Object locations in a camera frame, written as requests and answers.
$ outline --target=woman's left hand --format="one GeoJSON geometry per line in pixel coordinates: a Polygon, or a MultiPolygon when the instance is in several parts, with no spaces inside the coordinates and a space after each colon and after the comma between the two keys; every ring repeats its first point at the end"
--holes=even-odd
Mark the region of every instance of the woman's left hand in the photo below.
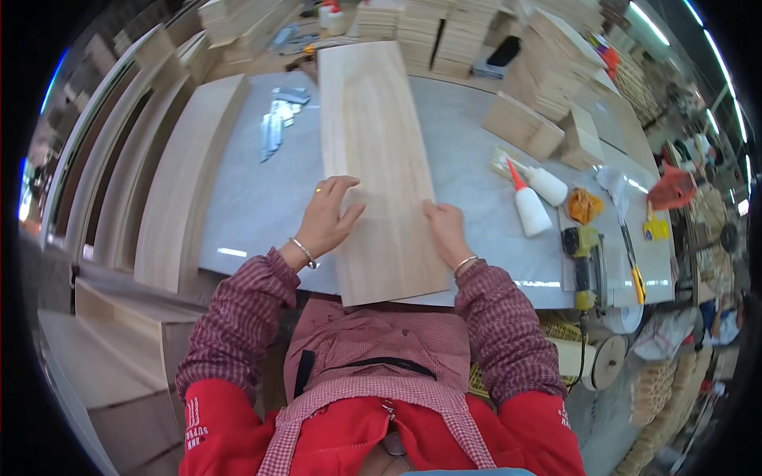
{"type": "MultiPolygon", "coordinates": [[[[364,203],[353,203],[341,215],[344,195],[359,183],[359,178],[339,175],[321,180],[315,187],[312,200],[304,210],[302,226],[294,237],[315,259],[340,245],[365,211],[364,203]]],[[[280,254],[294,270],[302,269],[309,262],[304,252],[291,241],[280,249],[280,254]]]]}

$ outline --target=checkered apron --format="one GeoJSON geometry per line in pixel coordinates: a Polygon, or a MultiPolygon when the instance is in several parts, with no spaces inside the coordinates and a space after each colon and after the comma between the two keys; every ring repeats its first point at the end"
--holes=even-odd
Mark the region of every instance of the checkered apron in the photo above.
{"type": "MultiPolygon", "coordinates": [[[[469,347],[463,320],[441,313],[400,313],[360,310],[347,313],[340,305],[313,302],[301,317],[287,355],[296,358],[314,350],[318,358],[305,393],[294,398],[275,419],[275,433],[257,474],[286,476],[291,467],[302,422],[335,401],[380,397],[405,401],[436,411],[466,455],[479,469],[495,468],[482,434],[466,404],[469,347]],[[439,379],[384,365],[365,369],[331,366],[381,355],[420,363],[439,379]]],[[[287,382],[287,391],[293,382],[287,382]]],[[[383,402],[394,419],[394,404],[383,402]]]]}

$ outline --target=workbench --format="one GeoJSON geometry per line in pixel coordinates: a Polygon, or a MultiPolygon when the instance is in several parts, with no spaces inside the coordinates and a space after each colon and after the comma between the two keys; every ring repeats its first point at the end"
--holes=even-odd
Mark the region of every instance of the workbench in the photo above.
{"type": "MultiPolygon", "coordinates": [[[[514,204],[514,187],[490,171],[496,145],[514,151],[526,165],[533,158],[482,129],[482,118],[494,95],[474,88],[429,78],[409,77],[421,123],[437,201],[463,210],[466,240],[475,253],[504,268],[536,308],[573,308],[573,283],[564,278],[558,212],[546,205],[553,229],[526,238],[514,204]]],[[[320,93],[302,72],[250,77],[251,93],[230,137],[217,171],[207,210],[200,252],[200,268],[233,274],[246,260],[278,248],[299,229],[315,184],[323,178],[320,148],[320,93]],[[283,131],[283,144],[261,163],[262,115],[269,112],[271,90],[280,86],[304,87],[312,100],[283,131]]],[[[666,241],[647,242],[642,234],[645,192],[656,182],[620,150],[603,143],[607,162],[628,178],[630,201],[626,221],[646,284],[646,303],[674,297],[670,271],[671,247],[666,241]]],[[[572,187],[586,187],[605,203],[592,223],[605,234],[609,303],[617,307],[637,304],[632,275],[626,262],[616,210],[593,172],[580,172],[557,158],[543,164],[572,187]]],[[[317,270],[299,273],[300,289],[338,294],[335,259],[326,254],[317,270]]],[[[404,299],[420,305],[452,306],[457,287],[449,291],[404,299]]]]}

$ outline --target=white glue bottle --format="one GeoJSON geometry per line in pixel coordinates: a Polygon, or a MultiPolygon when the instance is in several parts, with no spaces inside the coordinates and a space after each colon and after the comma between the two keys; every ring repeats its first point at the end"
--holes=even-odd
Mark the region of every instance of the white glue bottle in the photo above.
{"type": "Polygon", "coordinates": [[[569,188],[561,182],[555,175],[544,168],[527,167],[508,157],[510,161],[522,174],[527,176],[529,186],[537,192],[551,206],[558,206],[564,203],[568,195],[569,188]]]}
{"type": "Polygon", "coordinates": [[[331,0],[324,0],[323,4],[318,8],[318,25],[320,28],[328,28],[328,13],[333,10],[331,0]]]}
{"type": "Polygon", "coordinates": [[[344,12],[334,5],[330,13],[328,13],[328,34],[332,37],[343,35],[344,30],[344,12]]]}
{"type": "Polygon", "coordinates": [[[514,176],[516,184],[516,207],[519,209],[524,234],[527,238],[532,238],[552,226],[550,217],[545,211],[543,203],[539,201],[537,194],[521,180],[510,162],[508,162],[508,167],[511,168],[511,174],[514,176]]]}

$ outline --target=bracelet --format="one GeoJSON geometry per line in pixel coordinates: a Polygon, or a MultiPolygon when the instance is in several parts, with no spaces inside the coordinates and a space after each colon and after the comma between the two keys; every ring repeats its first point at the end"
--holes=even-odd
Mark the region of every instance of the bracelet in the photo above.
{"type": "Polygon", "coordinates": [[[464,264],[468,263],[471,260],[478,260],[478,259],[479,257],[477,255],[467,257],[465,260],[461,261],[458,266],[455,267],[455,270],[453,271],[453,275],[455,275],[455,277],[458,277],[458,271],[460,270],[460,268],[463,267],[464,264]]]}
{"type": "Polygon", "coordinates": [[[299,241],[298,241],[298,240],[296,240],[296,238],[291,238],[291,237],[289,237],[288,239],[289,239],[289,241],[293,241],[293,243],[294,243],[296,246],[298,246],[298,247],[299,247],[299,249],[300,249],[300,250],[302,250],[302,252],[303,252],[304,254],[306,254],[306,255],[307,255],[307,257],[309,258],[309,263],[307,263],[307,267],[308,267],[310,270],[317,270],[317,269],[318,269],[318,266],[320,266],[320,263],[317,263],[317,262],[315,261],[315,258],[314,258],[314,257],[312,257],[312,255],[309,253],[309,251],[307,251],[307,248],[304,248],[304,245],[303,245],[303,244],[301,244],[301,243],[299,243],[299,241]]]}

